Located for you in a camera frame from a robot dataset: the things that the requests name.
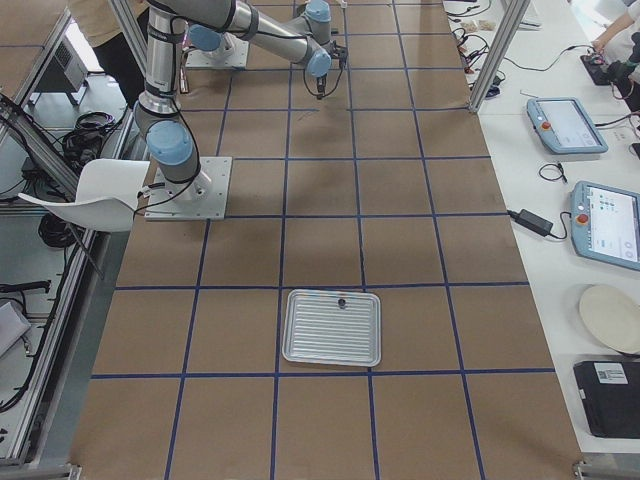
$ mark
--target white plastic seat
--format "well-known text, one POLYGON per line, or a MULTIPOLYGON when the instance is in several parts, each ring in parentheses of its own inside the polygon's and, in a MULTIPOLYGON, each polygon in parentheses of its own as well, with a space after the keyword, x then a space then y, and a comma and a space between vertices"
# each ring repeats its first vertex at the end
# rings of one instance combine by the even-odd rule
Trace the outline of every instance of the white plastic seat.
POLYGON ((149 162, 99 158, 82 169, 72 203, 46 202, 24 193, 18 196, 80 227, 125 232, 131 230, 137 194, 148 169, 149 162))

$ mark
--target power adapter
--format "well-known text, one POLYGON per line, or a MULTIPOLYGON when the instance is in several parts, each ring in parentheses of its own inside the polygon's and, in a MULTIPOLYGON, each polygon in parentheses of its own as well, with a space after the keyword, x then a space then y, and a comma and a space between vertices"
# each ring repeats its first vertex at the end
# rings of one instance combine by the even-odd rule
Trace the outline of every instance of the power adapter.
POLYGON ((524 228, 537 233, 542 237, 546 237, 551 233, 553 223, 549 220, 545 220, 539 217, 535 213, 531 213, 529 210, 520 210, 520 213, 516 213, 513 210, 507 210, 509 216, 515 220, 518 225, 522 225, 524 228))

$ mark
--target person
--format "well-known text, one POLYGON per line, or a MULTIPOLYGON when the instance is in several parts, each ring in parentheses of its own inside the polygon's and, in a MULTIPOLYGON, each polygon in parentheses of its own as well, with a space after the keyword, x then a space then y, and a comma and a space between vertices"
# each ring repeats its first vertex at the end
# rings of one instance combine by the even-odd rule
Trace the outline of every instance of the person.
MULTIPOLYGON (((634 2, 591 44, 608 64, 615 61, 625 62, 633 49, 631 35, 638 31, 640 31, 640 2, 634 2)), ((640 83, 640 71, 634 70, 630 78, 640 83)))
MULTIPOLYGON (((144 0, 129 0, 142 33, 147 38, 149 6, 144 0)), ((100 66, 111 75, 133 108, 144 90, 144 77, 138 68, 124 34, 107 0, 68 0, 67 6, 78 28, 93 49, 100 66)))

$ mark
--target round white plate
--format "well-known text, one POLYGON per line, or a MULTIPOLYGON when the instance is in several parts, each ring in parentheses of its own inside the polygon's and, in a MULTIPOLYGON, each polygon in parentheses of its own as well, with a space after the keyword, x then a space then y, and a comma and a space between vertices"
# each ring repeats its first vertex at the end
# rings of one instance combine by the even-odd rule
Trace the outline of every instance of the round white plate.
POLYGON ((591 334, 622 353, 640 353, 640 307, 608 285, 588 288, 580 298, 580 316, 591 334))

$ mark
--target metal tray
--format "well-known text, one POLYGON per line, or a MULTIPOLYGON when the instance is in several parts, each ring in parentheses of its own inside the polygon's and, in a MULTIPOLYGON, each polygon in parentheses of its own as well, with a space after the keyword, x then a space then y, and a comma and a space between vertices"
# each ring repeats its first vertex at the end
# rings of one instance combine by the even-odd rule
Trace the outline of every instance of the metal tray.
POLYGON ((290 362, 380 363, 380 299, 371 293, 293 290, 282 354, 290 362))

